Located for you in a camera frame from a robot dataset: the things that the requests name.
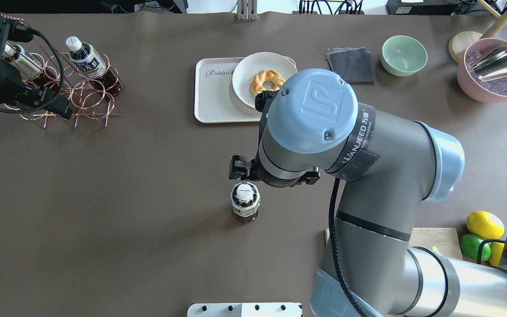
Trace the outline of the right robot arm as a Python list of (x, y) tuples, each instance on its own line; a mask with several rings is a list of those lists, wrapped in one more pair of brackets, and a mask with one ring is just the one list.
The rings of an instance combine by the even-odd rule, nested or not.
[(285, 188), (320, 171), (335, 178), (316, 317), (507, 317), (507, 239), (498, 266), (409, 246), (421, 203), (443, 200), (462, 177), (454, 136), (358, 102), (329, 70), (298, 72), (257, 93), (255, 107), (256, 157), (234, 156), (230, 179)]

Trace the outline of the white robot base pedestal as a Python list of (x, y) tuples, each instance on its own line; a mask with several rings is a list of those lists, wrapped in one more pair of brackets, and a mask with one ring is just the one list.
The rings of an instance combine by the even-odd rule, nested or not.
[(297, 302), (193, 303), (187, 317), (302, 317)]

